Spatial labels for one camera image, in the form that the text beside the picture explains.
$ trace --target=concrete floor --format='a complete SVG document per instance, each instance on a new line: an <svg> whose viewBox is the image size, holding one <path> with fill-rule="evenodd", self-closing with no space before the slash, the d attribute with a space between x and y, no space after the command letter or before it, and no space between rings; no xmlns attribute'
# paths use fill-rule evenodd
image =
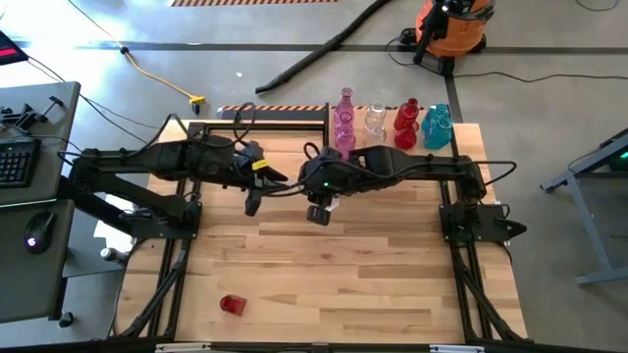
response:
<svg viewBox="0 0 628 353"><path fill-rule="evenodd" d="M613 0L582 0L604 7ZM36 3L28 9L29 3ZM78 4L121 40L173 43L318 44L342 30L369 1L308 5L168 8L165 1L79 1ZM368 21L348 43L385 44L412 26L417 0L395 0ZM487 27L490 47L628 47L623 21L628 1L592 13L571 0L500 0ZM130 118L158 125L170 112L190 117L186 99L139 75L117 51L77 50L73 44L109 38L66 1L14 1L0 29L33 40L28 54L82 93ZM290 51L135 51L146 69L191 92L204 94L214 117L221 105L254 101L280 105L336 103L344 86L354 104L397 105L409 96L431 104L446 102L445 82L422 69L400 67L381 51L335 52L263 96L253 89L304 57ZM409 54L395 54L409 62ZM483 54L464 58L458 74L503 71L526 78L554 73L628 76L626 55ZM27 64L0 68L0 86L48 82ZM511 205L513 220L528 232L513 240L514 272L530 336L543 343L628 351L628 281L579 288L574 277L597 269L596 259L566 190L545 195L538 185L563 171L569 161L626 128L626 81L555 78L526 84L504 77L455 80L462 119L479 123L490 159L514 160L519 169L496 184L498 198ZM79 104L72 141L82 147L128 148L139 142ZM128 127L142 138L154 130ZM94 134L106 135L99 145ZM89 233L87 227L81 233ZM0 326L0 346L104 337L122 274L70 280L66 307L78 320L70 328L35 320Z"/></svg>

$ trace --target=gray table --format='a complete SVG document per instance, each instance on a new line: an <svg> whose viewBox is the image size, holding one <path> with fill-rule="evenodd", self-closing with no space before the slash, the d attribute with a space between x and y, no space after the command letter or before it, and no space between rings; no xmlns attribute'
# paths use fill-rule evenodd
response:
<svg viewBox="0 0 628 353"><path fill-rule="evenodd" d="M36 112L43 112L51 103L49 96L59 98L64 107L55 106L46 114L48 123L35 123L29 130L33 135L53 135L70 138L70 130L79 100L80 84L63 82L38 84L22 87L0 88L0 106L10 107L19 112L24 103ZM0 132L0 138L11 138L15 134L6 130ZM0 206L50 200L55 198L61 177L63 161L57 157L58 151L64 151L67 143L57 138L43 138L41 151L32 182L28 188L3 189L0 192Z"/></svg>
<svg viewBox="0 0 628 353"><path fill-rule="evenodd" d="M25 228L37 212L56 215L52 243L45 252L26 252ZM61 272L68 250L74 202L70 200L3 208L0 212L0 323L51 317L59 311Z"/></svg>

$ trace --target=yellow cable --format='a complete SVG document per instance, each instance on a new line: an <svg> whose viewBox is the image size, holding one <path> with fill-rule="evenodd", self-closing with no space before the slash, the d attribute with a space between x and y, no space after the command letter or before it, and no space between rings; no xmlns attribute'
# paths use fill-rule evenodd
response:
<svg viewBox="0 0 628 353"><path fill-rule="evenodd" d="M80 13L82 13L88 20L90 20L95 26L97 26L98 28L100 28L100 30L102 30L105 34L109 35L109 37L111 38L111 40L115 41L116 44L118 44L118 46L120 47L120 49L124 48L125 46L122 45L121 42L118 41L118 39L116 39L110 32L108 32L105 28L101 27L99 24L96 23L96 21L92 20L90 16L88 16L83 10L81 10L74 2L72 2L72 0L68 0L68 2L75 7L75 9L77 9ZM129 52L129 49L127 48L124 52L121 51L122 53L125 54L125 56L127 57L127 59L129 59L129 61L131 62L131 64L142 74L149 76L152 79L155 79L157 81L160 81L162 83L164 83L165 85L175 89L176 91L178 91L179 93L182 93L184 95L187 96L187 98L189 98L189 104L203 104L205 103L205 97L203 96L199 96L199 95L193 95L190 93L187 93L186 91L184 91L182 88L175 86L173 83L170 83L169 81L160 78L158 76L155 76L151 73L149 73L148 71L142 69L137 62L135 61L135 59L133 58L133 56L131 55L131 53Z"/></svg>

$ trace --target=wooden tabletop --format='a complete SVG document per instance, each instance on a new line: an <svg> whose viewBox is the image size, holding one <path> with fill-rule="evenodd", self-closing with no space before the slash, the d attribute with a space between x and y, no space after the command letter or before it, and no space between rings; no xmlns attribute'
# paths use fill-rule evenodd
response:
<svg viewBox="0 0 628 353"><path fill-rule="evenodd" d="M365 111L356 111L358 146ZM391 125L396 111L389 111ZM454 125L461 155L486 160L478 125ZM176 124L161 140L184 138ZM315 131L252 131L270 165L298 176L303 144L322 145ZM393 130L389 128L389 141ZM411 152L428 154L419 146ZM446 146L436 155L450 155ZM485 180L489 171L483 166ZM150 189L172 194L176 184L156 177ZM245 193L202 185L203 219L187 265L177 340L344 343L463 342L453 269L443 242L434 181L405 181L385 190L342 198L328 227L305 221L303 196L266 198L254 218ZM495 199L493 188L484 199ZM129 326L155 290L163 240L147 240L133 254L118 307L118 330ZM525 336L512 270L503 249L478 243L488 297ZM221 311L220 299L248 300L241 317ZM167 321L170 294L162 312ZM479 330L477 307L470 303Z"/></svg>

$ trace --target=black hose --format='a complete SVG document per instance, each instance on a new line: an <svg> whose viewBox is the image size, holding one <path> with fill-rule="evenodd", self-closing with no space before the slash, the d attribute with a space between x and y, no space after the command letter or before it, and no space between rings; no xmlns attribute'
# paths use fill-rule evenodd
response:
<svg viewBox="0 0 628 353"><path fill-rule="evenodd" d="M371 4L368 8L366 8L366 10L364 10L363 13L360 14L360 16L357 17L357 19L353 20L351 25L349 25L342 32L337 34L334 38L328 40L325 44L323 44L320 49L311 52L308 56L301 59L298 63L292 65L292 67L281 73L279 76L275 77L268 84L255 88L255 94L268 92L281 86L282 84L288 82L293 76L300 73L303 69L307 68L312 63L323 57L328 52L338 49L338 47L340 47L340 45L347 38L349 38L349 36L352 35L362 24L364 24L364 22L366 22L366 20L368 20L371 15L375 14L378 10L380 10L382 6L388 4L391 1L392 0L377 0L376 2Z"/></svg>

